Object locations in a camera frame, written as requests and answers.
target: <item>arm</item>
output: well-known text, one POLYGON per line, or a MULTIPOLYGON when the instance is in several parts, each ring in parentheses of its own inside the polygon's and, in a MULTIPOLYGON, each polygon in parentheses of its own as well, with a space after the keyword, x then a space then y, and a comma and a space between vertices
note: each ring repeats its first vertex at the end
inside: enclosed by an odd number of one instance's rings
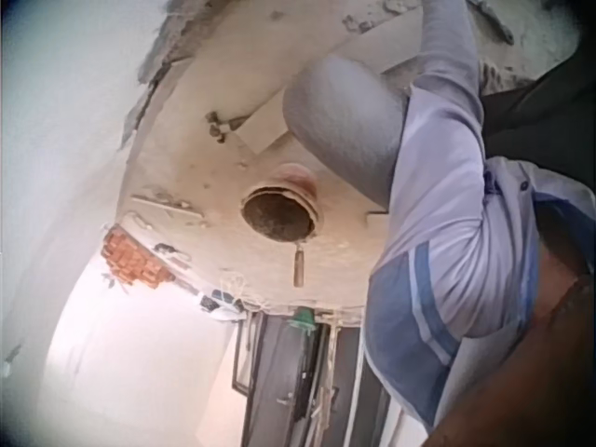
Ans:
POLYGON ((418 88, 460 106, 482 124, 480 73, 464 0, 423 0, 418 88))

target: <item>person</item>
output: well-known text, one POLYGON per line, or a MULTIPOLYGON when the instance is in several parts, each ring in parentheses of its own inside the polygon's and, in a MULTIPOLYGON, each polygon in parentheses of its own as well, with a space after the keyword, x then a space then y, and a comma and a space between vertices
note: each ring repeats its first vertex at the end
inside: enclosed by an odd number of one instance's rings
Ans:
POLYGON ((466 2, 422 5, 409 99, 330 56, 288 87, 283 112, 307 150, 388 209, 364 348, 391 397, 431 430, 593 274, 596 202, 560 173, 485 157, 466 2))
POLYGON ((423 447, 594 446, 594 278, 582 277, 423 447))

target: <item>man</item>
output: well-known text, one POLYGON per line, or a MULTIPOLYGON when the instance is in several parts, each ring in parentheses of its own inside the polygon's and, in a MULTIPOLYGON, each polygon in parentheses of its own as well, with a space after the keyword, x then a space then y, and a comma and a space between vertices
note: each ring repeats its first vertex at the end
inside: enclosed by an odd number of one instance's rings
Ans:
POLYGON ((431 429, 593 272, 596 202, 560 174, 485 159, 465 0, 423 8, 409 101, 329 57, 287 90, 284 115, 311 153, 389 209, 365 351, 389 394, 431 429))

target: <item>dark fabric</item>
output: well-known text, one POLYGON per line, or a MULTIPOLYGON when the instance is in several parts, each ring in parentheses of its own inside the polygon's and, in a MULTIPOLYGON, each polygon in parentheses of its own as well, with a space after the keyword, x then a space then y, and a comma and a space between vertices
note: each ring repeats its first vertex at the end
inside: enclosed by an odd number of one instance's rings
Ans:
POLYGON ((531 86, 482 98, 486 156, 531 161, 594 191, 595 86, 584 42, 531 86))

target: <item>debris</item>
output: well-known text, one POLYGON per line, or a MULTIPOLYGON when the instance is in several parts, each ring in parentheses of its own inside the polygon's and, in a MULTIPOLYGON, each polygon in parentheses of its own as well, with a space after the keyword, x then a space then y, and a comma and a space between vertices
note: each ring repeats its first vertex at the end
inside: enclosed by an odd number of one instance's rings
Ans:
POLYGON ((358 22, 355 21, 354 18, 349 14, 344 17, 342 23, 344 24, 345 28, 349 33, 361 34, 358 22))
POLYGON ((358 25, 358 29, 360 31, 360 34, 364 34, 367 31, 370 31, 372 28, 374 28, 374 24, 371 21, 362 21, 358 25))
POLYGON ((383 9, 399 15, 420 6, 420 0, 383 0, 383 9))
POLYGON ((225 142, 225 135, 230 133, 244 124, 248 119, 247 116, 239 116, 232 118, 229 121, 220 120, 217 112, 209 112, 205 115, 205 119, 209 123, 209 135, 217 140, 218 143, 225 142))
POLYGON ((169 254, 169 255, 177 255, 180 256, 181 258, 183 258, 186 261, 190 261, 192 260, 192 256, 188 253, 184 253, 183 251, 179 251, 176 250, 174 247, 172 247, 171 245, 168 244, 164 244, 164 243, 159 243, 156 244, 153 247, 154 252, 159 253, 159 254, 169 254))
POLYGON ((488 4, 486 0, 467 0, 472 6, 474 6, 478 11, 488 20, 488 22, 493 27, 494 31, 497 33, 499 37, 501 37, 505 42, 509 45, 515 44, 515 39, 513 38, 513 32, 509 29, 509 27, 503 23, 502 20, 498 18, 494 9, 488 4))
POLYGON ((278 21, 279 19, 281 19, 285 15, 286 14, 284 12, 273 11, 271 14, 269 14, 269 19, 271 19, 272 21, 278 21))
POLYGON ((114 275, 111 273, 102 273, 103 282, 108 285, 108 289, 112 289, 115 285, 114 275))
POLYGON ((137 202, 137 203, 143 203, 145 205, 150 205, 156 208, 161 208, 162 210, 170 210, 170 211, 175 211, 175 212, 179 212, 181 214, 188 214, 191 216, 195 216, 198 217, 200 219, 204 219, 205 216, 201 211, 198 210, 193 210, 192 208, 182 208, 181 206, 177 206, 177 205, 170 205, 169 203, 162 203, 162 202, 158 202, 157 200, 153 200, 151 198, 145 197, 145 196, 132 196, 131 197, 133 201, 137 202))

